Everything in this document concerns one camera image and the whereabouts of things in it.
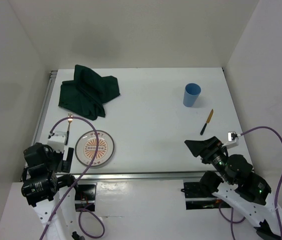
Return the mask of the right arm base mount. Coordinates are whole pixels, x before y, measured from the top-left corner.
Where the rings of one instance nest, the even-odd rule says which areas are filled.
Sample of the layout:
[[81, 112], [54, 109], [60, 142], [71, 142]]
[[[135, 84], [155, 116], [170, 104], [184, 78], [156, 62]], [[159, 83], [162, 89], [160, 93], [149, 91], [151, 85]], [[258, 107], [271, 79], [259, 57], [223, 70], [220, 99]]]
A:
[[205, 194], [201, 190], [199, 182], [184, 182], [181, 192], [185, 196], [186, 210], [205, 210], [205, 209], [218, 209], [230, 208], [227, 203], [223, 203], [221, 199], [216, 198], [211, 194]]

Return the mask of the dark green cloth napkin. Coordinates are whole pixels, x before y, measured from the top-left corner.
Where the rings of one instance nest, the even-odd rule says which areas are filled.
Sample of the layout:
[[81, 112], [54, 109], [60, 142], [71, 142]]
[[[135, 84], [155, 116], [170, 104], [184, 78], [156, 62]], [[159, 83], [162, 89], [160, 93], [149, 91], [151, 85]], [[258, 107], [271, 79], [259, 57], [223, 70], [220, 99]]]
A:
[[76, 65], [73, 80], [63, 81], [58, 106], [89, 120], [106, 116], [104, 104], [120, 96], [118, 79], [100, 76], [94, 70]]

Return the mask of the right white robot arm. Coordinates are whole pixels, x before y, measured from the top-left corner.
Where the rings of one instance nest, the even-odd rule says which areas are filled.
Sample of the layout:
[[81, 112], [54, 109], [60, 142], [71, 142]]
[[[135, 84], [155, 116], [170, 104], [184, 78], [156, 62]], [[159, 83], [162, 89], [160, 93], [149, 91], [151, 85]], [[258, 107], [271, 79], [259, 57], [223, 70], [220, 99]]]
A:
[[207, 171], [199, 182], [204, 196], [213, 195], [237, 210], [264, 240], [282, 240], [282, 209], [266, 180], [254, 173], [253, 166], [241, 154], [228, 154], [238, 145], [238, 135], [230, 132], [228, 142], [217, 137], [186, 140], [194, 157], [216, 170]]

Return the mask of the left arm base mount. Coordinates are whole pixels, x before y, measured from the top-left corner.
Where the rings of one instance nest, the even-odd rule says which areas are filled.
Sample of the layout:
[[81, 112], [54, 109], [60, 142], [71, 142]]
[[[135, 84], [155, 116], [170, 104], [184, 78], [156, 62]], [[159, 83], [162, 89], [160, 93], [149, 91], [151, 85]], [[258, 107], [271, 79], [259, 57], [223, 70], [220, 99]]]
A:
[[81, 209], [95, 211], [96, 184], [79, 184], [75, 193], [74, 203], [76, 212]]

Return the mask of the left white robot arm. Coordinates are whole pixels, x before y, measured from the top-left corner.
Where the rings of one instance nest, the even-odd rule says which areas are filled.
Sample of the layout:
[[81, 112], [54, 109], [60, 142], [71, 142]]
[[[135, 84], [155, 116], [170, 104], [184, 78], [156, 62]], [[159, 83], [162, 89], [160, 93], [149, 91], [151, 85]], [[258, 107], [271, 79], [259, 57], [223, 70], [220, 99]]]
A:
[[40, 219], [41, 239], [84, 239], [75, 222], [74, 199], [80, 187], [69, 172], [73, 152], [71, 147], [64, 152], [38, 142], [23, 152], [29, 177], [23, 178], [21, 193]]

